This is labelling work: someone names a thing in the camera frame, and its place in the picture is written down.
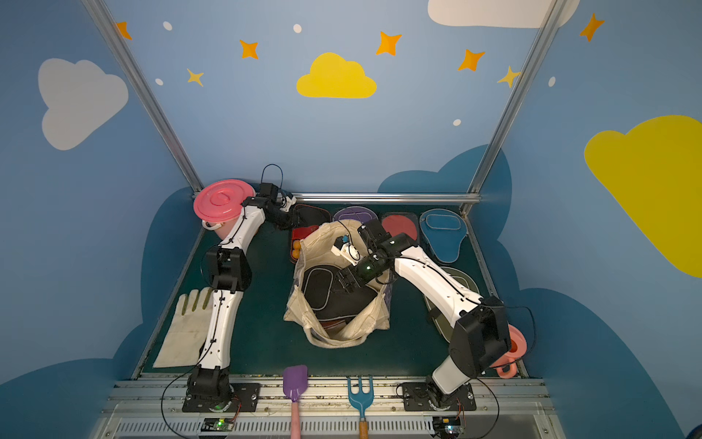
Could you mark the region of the purple paddle case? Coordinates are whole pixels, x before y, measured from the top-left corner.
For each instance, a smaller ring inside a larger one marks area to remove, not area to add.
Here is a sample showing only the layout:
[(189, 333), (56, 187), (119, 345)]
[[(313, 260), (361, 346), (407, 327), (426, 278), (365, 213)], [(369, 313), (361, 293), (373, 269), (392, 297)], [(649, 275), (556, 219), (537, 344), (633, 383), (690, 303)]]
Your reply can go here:
[(377, 220), (378, 215), (371, 209), (363, 206), (348, 206), (338, 210), (333, 216), (333, 221), (353, 220), (360, 223)]

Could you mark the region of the beige canvas tote bag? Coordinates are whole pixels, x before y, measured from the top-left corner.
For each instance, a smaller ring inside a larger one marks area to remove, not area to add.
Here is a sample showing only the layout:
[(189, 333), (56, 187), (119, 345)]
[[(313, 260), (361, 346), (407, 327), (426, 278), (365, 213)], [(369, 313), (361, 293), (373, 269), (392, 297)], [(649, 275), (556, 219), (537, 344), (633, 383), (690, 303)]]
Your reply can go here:
[(343, 257), (335, 256), (331, 248), (338, 236), (350, 234), (352, 243), (360, 252), (361, 258), (369, 251), (359, 236), (359, 221), (328, 222), (302, 241), (301, 255), (294, 269), (294, 281), (288, 298), (283, 319), (300, 325), (308, 341), (323, 349), (345, 349), (364, 343), (367, 336), (377, 329), (389, 329), (392, 285), (389, 273), (384, 273), (368, 286), (378, 292), (378, 296), (353, 320), (339, 322), (331, 326), (322, 325), (305, 300), (302, 291), (303, 275), (308, 268), (318, 265), (332, 265), (339, 272), (351, 265)]

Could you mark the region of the blue paddle case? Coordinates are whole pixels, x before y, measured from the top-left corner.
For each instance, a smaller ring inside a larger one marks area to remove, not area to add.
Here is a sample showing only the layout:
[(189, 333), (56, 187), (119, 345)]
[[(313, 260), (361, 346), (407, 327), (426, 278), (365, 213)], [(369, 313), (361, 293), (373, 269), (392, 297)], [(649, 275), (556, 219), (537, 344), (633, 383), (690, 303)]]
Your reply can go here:
[(467, 235), (464, 219), (446, 209), (427, 210), (420, 216), (420, 229), (433, 255), (441, 263), (455, 263)]

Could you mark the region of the black paddle case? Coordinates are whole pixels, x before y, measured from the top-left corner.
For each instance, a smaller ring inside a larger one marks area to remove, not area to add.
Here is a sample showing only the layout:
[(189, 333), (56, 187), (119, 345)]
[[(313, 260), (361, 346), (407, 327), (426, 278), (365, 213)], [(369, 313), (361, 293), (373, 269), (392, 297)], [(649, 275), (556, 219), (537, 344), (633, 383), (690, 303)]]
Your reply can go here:
[(350, 322), (378, 296), (368, 286), (355, 286), (348, 292), (337, 279), (338, 272), (332, 265), (318, 265), (303, 275), (303, 295), (323, 326)]

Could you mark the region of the olive green paddle case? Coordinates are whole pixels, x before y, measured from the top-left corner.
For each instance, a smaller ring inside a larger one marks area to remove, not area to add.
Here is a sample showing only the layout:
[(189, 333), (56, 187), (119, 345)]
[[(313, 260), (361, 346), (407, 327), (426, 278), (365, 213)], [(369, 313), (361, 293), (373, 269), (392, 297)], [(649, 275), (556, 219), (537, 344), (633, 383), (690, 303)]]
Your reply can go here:
[[(444, 270), (451, 278), (453, 278), (455, 281), (457, 281), (459, 284), (463, 285), (464, 287), (470, 289), (471, 291), (480, 294), (479, 287), (477, 283), (475, 283), (475, 280), (469, 276), (469, 274), (466, 274), (465, 272), (449, 267), (449, 266), (442, 266), (442, 270)], [(424, 301), (425, 304), (427, 305), (427, 309), (429, 311), (429, 316), (428, 319), (433, 322), (439, 333), (442, 335), (442, 337), (446, 340), (447, 343), (451, 342), (452, 336), (453, 336), (453, 327), (450, 325), (448, 322), (448, 319), (442, 314), (440, 309), (431, 301), (427, 296), (424, 296)]]

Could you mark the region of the black red ping pong case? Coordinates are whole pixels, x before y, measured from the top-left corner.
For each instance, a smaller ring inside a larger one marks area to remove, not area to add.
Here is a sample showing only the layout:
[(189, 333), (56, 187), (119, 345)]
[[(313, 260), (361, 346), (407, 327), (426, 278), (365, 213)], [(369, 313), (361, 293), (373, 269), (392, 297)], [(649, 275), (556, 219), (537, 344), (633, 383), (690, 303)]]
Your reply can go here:
[(299, 204), (292, 208), (289, 255), (293, 263), (296, 263), (300, 257), (302, 241), (331, 219), (332, 216), (328, 210), (316, 206)]

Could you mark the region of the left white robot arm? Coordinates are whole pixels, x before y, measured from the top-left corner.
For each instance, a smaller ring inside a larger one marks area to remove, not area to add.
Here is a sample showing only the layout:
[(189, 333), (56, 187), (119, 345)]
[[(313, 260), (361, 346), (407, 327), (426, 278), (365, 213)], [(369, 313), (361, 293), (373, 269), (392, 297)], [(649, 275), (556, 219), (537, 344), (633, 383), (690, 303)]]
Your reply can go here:
[(286, 228), (294, 199), (272, 183), (257, 190), (239, 179), (214, 183), (199, 192), (195, 214), (220, 243), (206, 252), (213, 316), (203, 352), (186, 386), (185, 413), (225, 413), (235, 401), (230, 385), (230, 351), (236, 315), (252, 283), (247, 251), (266, 221)]

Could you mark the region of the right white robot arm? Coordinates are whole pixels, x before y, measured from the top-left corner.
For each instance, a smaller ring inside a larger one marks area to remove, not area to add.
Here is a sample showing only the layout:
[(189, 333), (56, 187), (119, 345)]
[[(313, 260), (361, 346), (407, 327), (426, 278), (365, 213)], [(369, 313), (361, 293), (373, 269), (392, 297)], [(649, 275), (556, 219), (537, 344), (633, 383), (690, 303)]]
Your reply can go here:
[(464, 384), (478, 378), (510, 351), (504, 303), (461, 285), (410, 236), (391, 235), (377, 219), (361, 224), (358, 233), (367, 246), (366, 256), (356, 249), (350, 232), (334, 241), (331, 252), (350, 263), (340, 270), (337, 279), (351, 293), (390, 272), (409, 281), (435, 305), (453, 334), (448, 357), (427, 380), (426, 395), (434, 408), (450, 407)]

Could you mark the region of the pink bucket with lid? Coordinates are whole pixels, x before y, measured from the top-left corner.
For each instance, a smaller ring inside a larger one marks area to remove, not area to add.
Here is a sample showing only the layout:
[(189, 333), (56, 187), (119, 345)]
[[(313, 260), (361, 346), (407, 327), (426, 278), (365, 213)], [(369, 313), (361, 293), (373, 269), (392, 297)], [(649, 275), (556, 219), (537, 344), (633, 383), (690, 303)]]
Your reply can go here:
[(226, 179), (202, 190), (194, 201), (194, 212), (206, 230), (226, 238), (233, 230), (239, 216), (241, 203), (255, 196), (254, 188), (239, 179)]

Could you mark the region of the teal toy garden fork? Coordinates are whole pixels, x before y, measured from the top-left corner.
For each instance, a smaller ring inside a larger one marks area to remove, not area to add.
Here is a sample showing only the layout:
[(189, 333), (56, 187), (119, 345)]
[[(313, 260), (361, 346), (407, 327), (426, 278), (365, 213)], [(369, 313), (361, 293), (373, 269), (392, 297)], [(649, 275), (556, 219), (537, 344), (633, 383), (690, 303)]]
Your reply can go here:
[(358, 410), (359, 422), (358, 431), (360, 439), (369, 439), (369, 422), (366, 411), (374, 401), (373, 377), (367, 378), (367, 391), (364, 391), (364, 378), (347, 377), (347, 395), (350, 405)]

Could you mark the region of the purple toy shovel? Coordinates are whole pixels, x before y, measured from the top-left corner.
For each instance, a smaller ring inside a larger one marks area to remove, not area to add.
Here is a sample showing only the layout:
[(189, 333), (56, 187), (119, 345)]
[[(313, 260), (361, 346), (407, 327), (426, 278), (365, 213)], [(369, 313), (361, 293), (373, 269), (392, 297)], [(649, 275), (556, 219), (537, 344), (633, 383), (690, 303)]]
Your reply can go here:
[(290, 437), (301, 438), (299, 401), (308, 388), (308, 368), (305, 365), (288, 367), (283, 371), (283, 393), (291, 402)]

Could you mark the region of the beige work glove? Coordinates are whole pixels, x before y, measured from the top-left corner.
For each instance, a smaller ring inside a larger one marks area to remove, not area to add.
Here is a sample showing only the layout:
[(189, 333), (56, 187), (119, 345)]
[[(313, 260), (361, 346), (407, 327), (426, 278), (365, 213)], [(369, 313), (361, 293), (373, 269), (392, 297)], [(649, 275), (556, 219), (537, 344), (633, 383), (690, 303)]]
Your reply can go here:
[(212, 288), (181, 294), (154, 362), (157, 369), (194, 366), (201, 357), (212, 317)]

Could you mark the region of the pink watering can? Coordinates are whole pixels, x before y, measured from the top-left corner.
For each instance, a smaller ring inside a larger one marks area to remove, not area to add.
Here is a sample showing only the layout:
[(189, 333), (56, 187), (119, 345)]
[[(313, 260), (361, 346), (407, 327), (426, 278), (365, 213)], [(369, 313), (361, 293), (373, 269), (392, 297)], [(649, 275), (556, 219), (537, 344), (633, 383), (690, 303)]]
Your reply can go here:
[(528, 342), (522, 332), (516, 327), (509, 325), (509, 346), (507, 352), (496, 360), (491, 368), (504, 380), (517, 376), (517, 362), (527, 354)]

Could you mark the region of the aluminium back frame rail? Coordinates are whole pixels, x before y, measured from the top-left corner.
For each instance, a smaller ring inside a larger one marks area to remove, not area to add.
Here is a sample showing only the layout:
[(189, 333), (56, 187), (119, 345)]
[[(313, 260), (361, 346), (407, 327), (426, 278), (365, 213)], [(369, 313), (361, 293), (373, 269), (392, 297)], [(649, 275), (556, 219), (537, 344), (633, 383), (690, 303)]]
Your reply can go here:
[(481, 201), (475, 193), (294, 193), (294, 197), (310, 204), (399, 204), (399, 205), (462, 205)]

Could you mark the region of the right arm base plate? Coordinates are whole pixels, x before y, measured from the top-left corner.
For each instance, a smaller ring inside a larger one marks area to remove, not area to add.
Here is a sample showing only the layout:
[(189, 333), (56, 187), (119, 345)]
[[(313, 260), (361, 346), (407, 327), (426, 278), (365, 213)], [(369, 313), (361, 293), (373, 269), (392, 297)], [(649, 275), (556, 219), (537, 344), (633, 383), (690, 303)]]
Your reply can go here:
[(443, 393), (433, 382), (405, 382), (400, 387), (406, 412), (476, 410), (475, 395), (470, 384), (462, 385), (453, 393)]

